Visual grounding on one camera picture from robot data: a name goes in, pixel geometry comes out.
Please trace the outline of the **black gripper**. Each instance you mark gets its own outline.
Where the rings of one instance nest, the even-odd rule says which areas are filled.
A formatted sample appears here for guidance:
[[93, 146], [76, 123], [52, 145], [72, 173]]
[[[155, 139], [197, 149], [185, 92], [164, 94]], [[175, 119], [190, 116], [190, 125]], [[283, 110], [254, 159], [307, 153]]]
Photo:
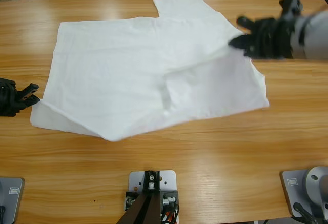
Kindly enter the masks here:
[[228, 45], [243, 51], [253, 59], [292, 59], [291, 36], [295, 32], [295, 20], [267, 17], [252, 21], [246, 16], [236, 23], [251, 32], [229, 41]]
[[15, 117], [21, 110], [40, 102], [40, 98], [31, 96], [39, 85], [31, 83], [22, 90], [19, 100], [16, 99], [18, 92], [15, 85], [15, 81], [1, 78], [1, 117]]

